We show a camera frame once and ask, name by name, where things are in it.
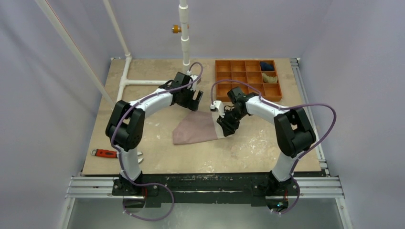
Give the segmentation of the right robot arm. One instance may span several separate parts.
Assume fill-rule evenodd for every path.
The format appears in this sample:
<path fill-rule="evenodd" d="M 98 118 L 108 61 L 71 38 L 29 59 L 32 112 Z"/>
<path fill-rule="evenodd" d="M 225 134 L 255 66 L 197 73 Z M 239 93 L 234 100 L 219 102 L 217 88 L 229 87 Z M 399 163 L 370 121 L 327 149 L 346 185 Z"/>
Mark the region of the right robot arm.
<path fill-rule="evenodd" d="M 280 194 L 293 180 L 293 171 L 299 157 L 308 152 L 316 135 L 305 110 L 279 106 L 264 100 L 258 93 L 245 94 L 240 87 L 227 93 L 232 106 L 226 109 L 222 101 L 211 102 L 210 110 L 218 112 L 215 127 L 220 136 L 233 135 L 245 116 L 258 116 L 275 127 L 277 145 L 281 151 L 277 162 L 268 174 L 266 195 Z"/>

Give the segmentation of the orange compartment tray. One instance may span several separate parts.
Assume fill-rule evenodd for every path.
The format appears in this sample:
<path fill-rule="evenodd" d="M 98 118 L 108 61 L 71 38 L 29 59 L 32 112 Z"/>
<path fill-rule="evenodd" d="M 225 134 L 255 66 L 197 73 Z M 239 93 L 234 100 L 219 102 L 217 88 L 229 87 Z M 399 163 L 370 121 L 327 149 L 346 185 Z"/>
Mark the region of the orange compartment tray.
<path fill-rule="evenodd" d="M 261 71 L 259 62 L 274 64 L 275 71 Z M 228 91 L 240 87 L 243 93 L 261 93 L 262 97 L 272 102 L 282 99 L 281 86 L 278 83 L 264 83 L 261 73 L 277 76 L 277 68 L 274 60 L 216 60 L 215 81 L 212 98 L 223 102 L 230 102 Z"/>

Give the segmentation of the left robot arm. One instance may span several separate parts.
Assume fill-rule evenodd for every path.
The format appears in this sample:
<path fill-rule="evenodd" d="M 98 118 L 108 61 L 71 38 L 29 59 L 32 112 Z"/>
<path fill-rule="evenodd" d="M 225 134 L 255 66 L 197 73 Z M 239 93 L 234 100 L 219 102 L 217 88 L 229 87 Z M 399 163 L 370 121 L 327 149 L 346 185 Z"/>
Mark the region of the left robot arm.
<path fill-rule="evenodd" d="M 113 196 L 135 196 L 146 190 L 137 149 L 142 140 L 145 120 L 174 104 L 197 111 L 203 95 L 203 92 L 196 90 L 201 77 L 200 74 L 178 72 L 173 80 L 168 80 L 149 95 L 132 102 L 116 102 L 105 130 L 111 146 L 117 150 L 120 164 L 119 177 L 114 180 Z"/>

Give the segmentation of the pink and white underwear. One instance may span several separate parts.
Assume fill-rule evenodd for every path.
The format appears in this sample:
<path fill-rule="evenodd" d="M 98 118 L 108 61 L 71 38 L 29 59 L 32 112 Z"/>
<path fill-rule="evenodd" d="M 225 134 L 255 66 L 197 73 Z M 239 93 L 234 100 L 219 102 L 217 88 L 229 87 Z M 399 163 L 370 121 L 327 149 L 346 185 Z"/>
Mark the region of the pink and white underwear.
<path fill-rule="evenodd" d="M 174 145 L 187 145 L 225 138 L 215 112 L 190 112 L 172 132 Z"/>

